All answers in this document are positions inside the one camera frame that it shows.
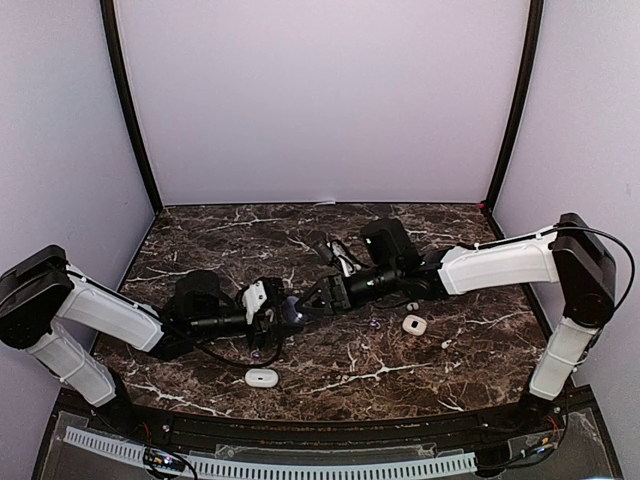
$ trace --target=gray wall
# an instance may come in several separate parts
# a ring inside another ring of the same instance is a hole
[[[118,2],[163,200],[481,200],[528,4]]]
[[[547,2],[531,91],[496,211],[508,234],[576,211],[640,258],[640,3]],[[618,255],[620,289],[628,263]],[[558,288],[537,290],[560,316]],[[638,289],[576,376],[591,383],[625,478],[640,478]]]
[[[57,243],[117,285],[152,220],[120,112],[99,2],[0,7],[0,272]],[[93,333],[74,332],[90,343]],[[0,478],[31,478],[58,384],[0,345]]]

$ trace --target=marble table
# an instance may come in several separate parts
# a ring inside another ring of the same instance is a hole
[[[359,230],[384,216],[399,218],[421,251],[494,238],[475,205],[170,207],[152,228],[122,292],[162,305],[182,275],[213,269],[228,293],[260,276],[275,276],[299,294],[334,273],[309,248],[314,234],[327,232],[366,259]],[[417,313],[428,322],[422,337],[402,330],[404,307],[370,305],[349,315],[312,318],[304,333],[287,339],[281,360],[272,367],[280,375],[273,389],[247,386],[242,371],[200,352],[163,363],[101,335],[94,354],[121,373],[136,403],[203,415],[382,420],[518,399],[545,345],[518,286],[421,302]],[[450,346],[443,349],[448,340]],[[211,348],[229,358],[251,359],[245,339],[217,340]]]

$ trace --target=black pole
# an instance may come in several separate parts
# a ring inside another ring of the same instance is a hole
[[[109,57],[111,59],[111,69],[113,70],[116,89],[118,90],[118,96],[120,97],[120,107],[122,108],[122,114],[124,115],[124,121],[127,125],[131,146],[133,147],[133,153],[136,157],[138,168],[140,169],[140,175],[142,175],[144,187],[147,190],[151,206],[157,215],[162,211],[162,200],[160,199],[160,193],[158,192],[156,181],[153,178],[149,157],[147,156],[147,151],[145,150],[144,142],[142,141],[142,134],[140,133],[138,117],[136,116],[136,111],[133,106],[133,98],[131,97],[129,81],[127,80],[127,71],[124,66],[124,58],[122,55],[122,46],[120,45],[118,22],[116,20],[116,11],[113,0],[100,0],[100,7],[102,9],[102,22],[104,24],[104,33],[107,38]]]
[[[531,0],[529,6],[529,19],[527,20],[527,32],[524,37],[524,46],[522,49],[522,59],[520,60],[520,70],[518,71],[518,80],[513,94],[513,102],[511,103],[511,111],[509,112],[509,120],[507,128],[504,132],[502,146],[496,162],[496,168],[493,172],[491,185],[487,192],[487,198],[482,202],[484,210],[491,213],[496,206],[500,189],[504,183],[504,178],[509,167],[509,160],[513,153],[513,147],[516,143],[520,120],[524,104],[527,99],[527,91],[529,90],[529,82],[531,81],[531,72],[533,71],[533,61],[536,56],[536,47],[538,46],[538,36],[540,34],[540,24],[542,23],[542,7],[544,0]]]

